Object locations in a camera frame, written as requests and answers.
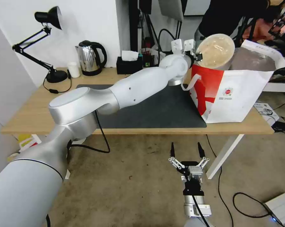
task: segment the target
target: lamp shade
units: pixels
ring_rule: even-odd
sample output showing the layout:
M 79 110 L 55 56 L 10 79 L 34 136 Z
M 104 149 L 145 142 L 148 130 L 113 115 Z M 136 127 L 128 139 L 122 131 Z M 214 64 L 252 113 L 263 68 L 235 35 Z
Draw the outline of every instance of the lamp shade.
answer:
M 47 13 L 36 12 L 34 14 L 34 17 L 40 23 L 50 23 L 54 27 L 61 30 L 61 25 L 60 25 L 61 11 L 58 6 L 51 8 Z

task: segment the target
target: tissue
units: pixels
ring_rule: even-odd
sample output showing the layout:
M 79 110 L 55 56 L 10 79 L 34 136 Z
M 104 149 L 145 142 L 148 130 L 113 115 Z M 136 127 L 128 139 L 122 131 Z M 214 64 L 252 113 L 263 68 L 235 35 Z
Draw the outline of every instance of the tissue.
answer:
M 123 50 L 121 52 L 121 58 L 123 61 L 136 61 L 138 52 Z

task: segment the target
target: kettle handle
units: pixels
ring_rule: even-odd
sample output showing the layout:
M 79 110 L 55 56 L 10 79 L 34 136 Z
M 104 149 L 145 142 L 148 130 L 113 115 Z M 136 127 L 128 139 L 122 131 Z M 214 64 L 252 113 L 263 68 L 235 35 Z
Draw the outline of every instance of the kettle handle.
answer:
M 98 58 L 96 59 L 96 61 L 99 61 L 98 63 L 99 63 L 100 68 L 104 68 L 105 64 L 107 63 L 107 53 L 106 53 L 105 48 L 100 43 L 97 43 L 97 42 L 90 42 L 90 44 L 91 44 L 92 49 L 94 49 L 96 58 Z M 103 62 L 100 62 L 100 57 L 96 49 L 101 49 L 102 54 L 104 55 Z

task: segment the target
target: desk lamp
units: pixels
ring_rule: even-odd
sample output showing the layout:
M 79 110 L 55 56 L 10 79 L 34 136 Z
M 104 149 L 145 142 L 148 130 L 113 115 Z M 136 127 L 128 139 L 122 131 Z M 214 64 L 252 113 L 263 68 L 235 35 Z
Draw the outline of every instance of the desk lamp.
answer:
M 51 8 L 49 10 L 49 12 L 36 12 L 34 14 L 35 19 L 42 23 L 42 25 L 44 26 L 42 28 L 42 30 L 40 30 L 39 32 L 33 34 L 32 36 L 30 36 L 29 38 L 21 41 L 18 44 L 15 44 L 12 46 L 12 49 L 25 56 L 26 58 L 29 58 L 30 60 L 34 61 L 35 63 L 43 66 L 44 68 L 46 68 L 49 72 L 46 76 L 46 80 L 49 83 L 58 83 L 61 82 L 65 79 L 67 79 L 68 75 L 65 71 L 61 71 L 61 70 L 56 70 L 53 68 L 53 65 L 45 63 L 41 60 L 36 59 L 35 57 L 32 57 L 31 55 L 27 54 L 24 52 L 24 50 L 28 47 L 30 47 L 31 45 L 37 43 L 38 41 L 42 40 L 43 38 L 47 37 L 48 35 L 50 35 L 51 32 L 51 27 L 48 26 L 48 23 L 52 24 L 54 27 L 58 28 L 61 30 L 61 11 L 60 8 L 58 6 L 55 6 L 53 8 Z M 42 36 L 41 38 L 32 41 L 32 42 L 27 42 L 28 40 L 32 39 L 33 37 L 35 37 L 36 35 L 45 32 L 46 34 L 44 36 Z

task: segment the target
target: stainless steel kettle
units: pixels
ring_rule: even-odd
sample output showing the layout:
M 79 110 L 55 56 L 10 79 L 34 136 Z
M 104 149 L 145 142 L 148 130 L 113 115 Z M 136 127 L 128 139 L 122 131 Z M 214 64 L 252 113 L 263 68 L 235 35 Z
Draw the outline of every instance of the stainless steel kettle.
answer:
M 75 46 L 80 67 L 82 72 L 86 76 L 95 76 L 101 73 L 107 63 L 107 53 L 105 48 L 97 42 L 90 42 L 88 40 L 82 41 L 78 46 Z M 104 61 L 101 62 L 97 49 L 102 51 L 104 55 Z

